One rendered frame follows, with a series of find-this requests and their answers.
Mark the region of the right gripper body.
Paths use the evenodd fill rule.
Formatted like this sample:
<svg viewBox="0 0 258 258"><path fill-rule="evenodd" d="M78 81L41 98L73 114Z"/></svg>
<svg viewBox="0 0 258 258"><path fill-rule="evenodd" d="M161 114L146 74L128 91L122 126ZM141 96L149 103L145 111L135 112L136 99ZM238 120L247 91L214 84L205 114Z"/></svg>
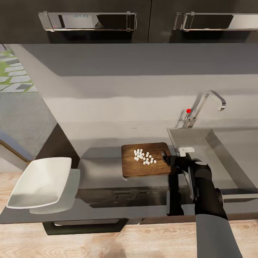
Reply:
<svg viewBox="0 0 258 258"><path fill-rule="evenodd" d="M179 167L182 169L182 163L185 160L190 160L191 157L187 154L186 157L169 156L169 164L171 167ZM182 169L183 170L183 169Z"/></svg>

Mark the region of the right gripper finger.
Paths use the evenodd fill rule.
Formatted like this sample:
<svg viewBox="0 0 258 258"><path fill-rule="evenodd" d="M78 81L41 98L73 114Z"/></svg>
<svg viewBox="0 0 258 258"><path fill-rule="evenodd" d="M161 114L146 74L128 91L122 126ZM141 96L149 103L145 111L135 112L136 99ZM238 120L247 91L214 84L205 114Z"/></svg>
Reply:
<svg viewBox="0 0 258 258"><path fill-rule="evenodd" d="M163 159L166 163L169 163L169 157L163 156Z"/></svg>

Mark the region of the cutting board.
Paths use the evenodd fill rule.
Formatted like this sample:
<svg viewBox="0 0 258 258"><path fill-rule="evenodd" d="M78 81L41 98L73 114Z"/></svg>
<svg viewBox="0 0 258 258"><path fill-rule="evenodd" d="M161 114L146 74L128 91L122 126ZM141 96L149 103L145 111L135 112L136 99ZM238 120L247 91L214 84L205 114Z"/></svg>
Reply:
<svg viewBox="0 0 258 258"><path fill-rule="evenodd" d="M135 159L137 155L135 156L134 151L138 150L143 154L144 160L142 158L139 158L138 161ZM169 163L164 161L161 151L165 152L166 157L172 156L165 142L123 145L121 147L123 176L135 177L175 173L177 168L175 166L171 167ZM152 158L146 157L147 153ZM144 164L147 158L149 164ZM156 160L156 163L154 163L154 160Z"/></svg>

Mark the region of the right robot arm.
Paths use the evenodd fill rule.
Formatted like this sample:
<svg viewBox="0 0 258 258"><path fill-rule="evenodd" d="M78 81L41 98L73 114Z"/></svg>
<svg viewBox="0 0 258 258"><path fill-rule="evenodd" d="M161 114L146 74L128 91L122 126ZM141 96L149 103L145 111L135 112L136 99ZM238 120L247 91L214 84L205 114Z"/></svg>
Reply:
<svg viewBox="0 0 258 258"><path fill-rule="evenodd" d="M179 148L177 156L163 156L171 167L179 167L189 176L195 204L197 258L243 258L223 209L223 196L212 182L208 164L191 160L192 147Z"/></svg>

